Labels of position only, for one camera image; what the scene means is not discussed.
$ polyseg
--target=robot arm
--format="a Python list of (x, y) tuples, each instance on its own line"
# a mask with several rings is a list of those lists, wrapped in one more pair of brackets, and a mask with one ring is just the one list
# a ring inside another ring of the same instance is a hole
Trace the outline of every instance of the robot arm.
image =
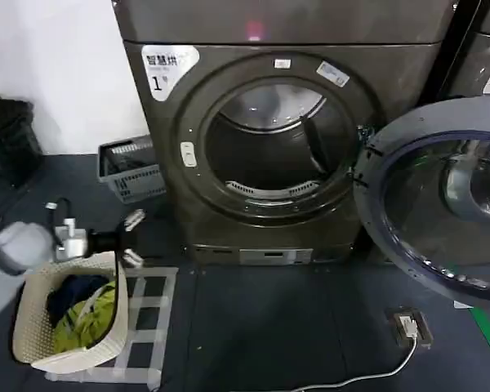
[[(47, 204), (50, 222), (57, 206), (58, 203)], [(111, 251), (123, 252), (126, 262), (139, 267), (143, 260), (132, 251), (136, 245), (133, 230), (144, 218), (145, 213), (136, 210), (114, 231), (105, 233), (77, 228), (70, 208), (62, 226), (54, 227), (51, 223), (50, 229), (46, 229), (34, 223), (15, 222), (0, 232), (0, 271), (18, 275), (43, 263), (61, 263)]]

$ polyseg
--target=power cord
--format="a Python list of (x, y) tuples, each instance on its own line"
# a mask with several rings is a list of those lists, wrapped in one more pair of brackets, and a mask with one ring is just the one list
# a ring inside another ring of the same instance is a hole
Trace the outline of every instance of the power cord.
[(335, 388), (341, 388), (343, 386), (346, 386), (348, 384), (352, 384), (353, 382), (356, 381), (363, 381), (363, 380), (373, 380), (377, 378), (386, 378), (390, 376), (394, 376), (401, 372), (405, 366), (407, 366), (408, 361), (410, 361), (410, 358), (413, 356), (414, 352), (416, 351), (417, 348), (417, 337), (419, 335), (418, 329), (417, 329), (417, 323), (416, 320), (414, 320), (411, 316), (401, 316), (399, 317), (399, 321), (401, 322), (401, 326), (403, 327), (403, 330), (405, 332), (406, 337), (409, 339), (412, 339), (412, 348), (410, 351), (408, 351), (407, 356), (405, 359), (401, 362), (399, 366), (397, 366), (393, 371), (391, 372), (386, 372), (386, 373), (379, 373), (379, 374), (371, 374), (368, 376), (358, 376), (351, 378), (346, 381), (338, 382), (336, 384), (317, 384), (317, 385), (308, 385), (308, 386), (302, 386), (300, 388), (295, 388), (294, 390), (289, 390), (287, 392), (305, 392), (307, 390), (332, 390)]
[(290, 390), (289, 392), (303, 392), (306, 390), (329, 390), (329, 389), (331, 390), (335, 388), (341, 388), (345, 385), (352, 384), (353, 382), (356, 381), (373, 380), (376, 378), (385, 378), (385, 377), (394, 376), (399, 372), (401, 372), (405, 366), (407, 366), (408, 361), (416, 351), (416, 347), (417, 347), (417, 336), (412, 338), (412, 348), (408, 352), (408, 355), (401, 362), (401, 364), (397, 366), (392, 372), (371, 374), (369, 376), (358, 376), (358, 377), (351, 378), (350, 380), (338, 382), (337, 384), (321, 384), (321, 385), (317, 384), (317, 385), (302, 386), (301, 388), (296, 388), (295, 390)]

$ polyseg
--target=floor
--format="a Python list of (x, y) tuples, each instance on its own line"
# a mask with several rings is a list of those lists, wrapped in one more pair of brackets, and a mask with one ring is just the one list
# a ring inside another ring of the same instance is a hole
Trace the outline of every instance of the floor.
[[(82, 227), (111, 229), (123, 206), (95, 173), (96, 157), (50, 157), (25, 189), (0, 185), (2, 225), (44, 223), (44, 204), (70, 198)], [(343, 265), (238, 268), (193, 265), (166, 200), (144, 203), (137, 251), (179, 274), (163, 369), (164, 392), (290, 390), (394, 368), (407, 349), (395, 343), (386, 312), (412, 306), (434, 337), (397, 376), (343, 390), (490, 391), (490, 347), (468, 310), (412, 281), (393, 266), (357, 255)], [(46, 381), (15, 363), (10, 332), (15, 302), (0, 313), (0, 391), (127, 391), (145, 385)]]

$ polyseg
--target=clothes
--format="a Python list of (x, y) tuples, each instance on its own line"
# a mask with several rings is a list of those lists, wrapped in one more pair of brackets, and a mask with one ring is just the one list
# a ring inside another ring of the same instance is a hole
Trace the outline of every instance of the clothes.
[(65, 278), (58, 290), (47, 296), (46, 309), (52, 327), (56, 327), (69, 309), (108, 282), (109, 279), (101, 275), (69, 275)]
[(55, 353), (86, 347), (100, 339), (111, 324), (115, 303), (116, 282), (111, 282), (73, 306), (56, 325)]

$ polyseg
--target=white wall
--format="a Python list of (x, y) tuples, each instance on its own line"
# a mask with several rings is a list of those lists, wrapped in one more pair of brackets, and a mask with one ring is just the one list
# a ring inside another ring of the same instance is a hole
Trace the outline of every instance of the white wall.
[(148, 133), (110, 0), (0, 0), (0, 95), (34, 103), (46, 154)]

